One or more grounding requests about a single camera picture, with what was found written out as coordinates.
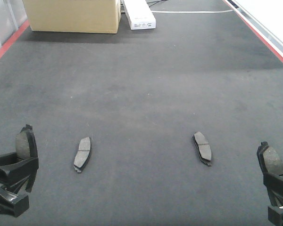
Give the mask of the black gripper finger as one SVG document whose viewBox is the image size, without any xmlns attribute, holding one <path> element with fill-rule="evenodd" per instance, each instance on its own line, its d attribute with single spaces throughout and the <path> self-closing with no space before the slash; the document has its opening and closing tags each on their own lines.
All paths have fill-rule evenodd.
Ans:
<svg viewBox="0 0 283 226">
<path fill-rule="evenodd" d="M 272 206 L 283 206 L 283 175 L 265 172 L 263 173 L 263 184 L 266 186 L 267 194 Z"/>
<path fill-rule="evenodd" d="M 39 159 L 29 157 L 18 158 L 15 152 L 0 155 L 0 183 L 8 191 L 19 191 L 26 184 L 26 191 L 31 191 L 34 185 Z"/>
<path fill-rule="evenodd" d="M 283 226 L 283 206 L 268 206 L 268 220 L 275 226 Z"/>
<path fill-rule="evenodd" d="M 29 209 L 29 197 L 18 195 L 0 187 L 0 215 L 19 217 Z"/>
</svg>

